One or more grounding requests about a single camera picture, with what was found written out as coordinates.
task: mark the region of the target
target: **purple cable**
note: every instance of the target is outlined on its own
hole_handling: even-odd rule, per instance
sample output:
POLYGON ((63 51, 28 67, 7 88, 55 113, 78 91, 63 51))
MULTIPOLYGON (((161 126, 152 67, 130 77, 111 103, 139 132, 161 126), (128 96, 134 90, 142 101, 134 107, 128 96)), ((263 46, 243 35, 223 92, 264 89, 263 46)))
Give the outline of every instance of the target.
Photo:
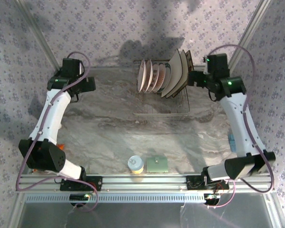
POLYGON ((91 209, 89 209, 89 210, 86 211, 86 212, 89 212, 89 211, 93 210, 93 209, 96 207, 96 205, 98 204, 98 193, 97 193, 96 188, 95 188, 93 185, 91 185, 90 183, 87 183, 87 182, 85 182, 85 181, 76 180, 76 179, 72 179, 72 178, 66 178, 66 177, 62 177, 62 176, 57 176, 57 177, 45 178, 45 179, 43 179, 43 180, 41 180, 41 181, 39 181, 39 182, 37 182, 37 183, 32 184, 31 186, 28 186, 28 187, 24 188, 24 189, 21 189, 21 188, 19 187, 21 175, 22 175, 22 173, 23 173, 23 171, 24 171, 25 164, 27 163, 28 158, 29 158, 30 154, 32 153, 32 150, 33 150, 33 148, 34 148, 34 146, 35 146, 35 144, 36 144, 38 138, 39 138, 40 135, 41 135, 40 132, 42 132, 42 130, 43 130, 43 127, 44 127, 46 118, 47 118, 47 116, 48 116, 48 112, 49 112, 50 108, 52 107, 54 101, 55 101, 63 92, 65 92, 67 89, 71 88, 72 86, 74 86, 74 85, 78 84, 79 82, 81 82, 82 80, 84 80, 84 79, 86 78, 86 76, 88 75, 88 73, 90 72, 90 70, 91 70, 91 62, 90 62, 90 59, 89 59, 84 53, 81 53, 81 52, 78 52, 78 51, 73 51, 73 52, 71 52, 71 53, 67 56, 67 58, 69 58, 72 54, 80 54, 80 55, 83 55, 83 56, 87 59, 87 61, 88 61, 87 70, 84 72, 84 74, 83 74, 78 80, 76 80, 75 82, 69 84, 68 86, 64 87, 63 89, 61 89, 61 90, 52 98, 52 100, 50 101, 49 105, 47 106, 46 111, 44 112, 43 118, 42 118, 42 120, 41 120, 41 124, 40 124, 39 130, 38 130, 37 136, 36 136, 36 138, 34 139, 34 141, 33 141, 33 143, 31 144, 31 146, 29 147, 28 152, 27 152, 26 156, 24 157, 24 159, 23 159, 23 161, 22 161, 22 164, 21 164, 21 167, 20 167, 18 176, 17 176, 17 180, 16 180, 16 190, 17 190, 17 191, 26 191, 26 190, 29 190, 29 189, 35 187, 36 185, 39 185, 39 184, 41 184, 41 183, 43 183, 43 182, 45 182, 45 181, 52 180, 52 179, 65 179, 65 180, 68 180, 68 181, 74 181, 74 182, 86 184, 87 186, 91 187, 91 188, 95 191, 95 193, 96 193, 96 203, 94 204, 94 206, 93 206, 91 209))
POLYGON ((212 50, 209 55, 211 55, 213 52, 221 49, 221 48, 225 48, 225 47, 235 47, 235 48, 239 48, 241 50, 243 50, 244 52, 246 52, 250 58, 250 61, 251 61, 251 64, 252 64, 252 81, 251 81, 251 84, 250 84, 250 90, 249 92, 247 93, 247 97, 246 97, 246 100, 245 100, 245 103, 244 103, 244 106, 243 106, 243 118, 244 118, 244 123, 245 123, 245 127, 247 129, 247 132, 248 132, 248 135, 252 141, 252 143, 255 145, 255 148, 257 149, 257 151, 260 153, 262 159, 264 160, 267 168, 268 168, 268 171, 269 171, 269 175, 270 175, 270 187, 267 189, 267 190, 259 190, 259 189, 256 189, 255 187, 253 187, 251 184, 249 184, 246 180, 244 180, 243 178, 241 178, 241 180, 246 184, 248 185, 250 188, 252 188, 254 191, 257 191, 257 192, 260 192, 260 193, 268 193, 270 192, 273 188, 274 188, 274 185, 275 185, 275 177, 274 177, 274 173, 272 171, 272 168, 269 164, 269 161, 267 160, 267 158, 265 157, 263 151, 261 150, 261 148, 257 145, 257 142, 255 140, 255 138, 253 137, 253 134, 250 130, 250 127, 249 127, 249 124, 248 124, 248 120, 247 120, 247 114, 246 114, 246 109, 248 107, 248 103, 250 101, 250 98, 251 98, 251 88, 252 86, 254 85, 254 81, 257 77, 257 71, 256 71, 256 65, 255 65, 255 62, 253 60, 253 57, 252 55, 250 54, 250 52, 243 48, 242 46, 240 45, 236 45, 236 44, 225 44, 225 45, 222 45, 222 46, 219 46, 217 48, 215 48, 214 50, 212 50))
POLYGON ((232 201, 232 199, 234 198, 234 196, 236 194, 236 183, 235 183, 234 180, 231 180, 231 181, 233 181, 233 193, 232 193, 230 199, 226 203, 224 203, 222 205, 218 205, 218 206, 207 205, 207 207, 210 207, 210 208, 222 208, 222 207, 226 206, 227 204, 229 204, 232 201))

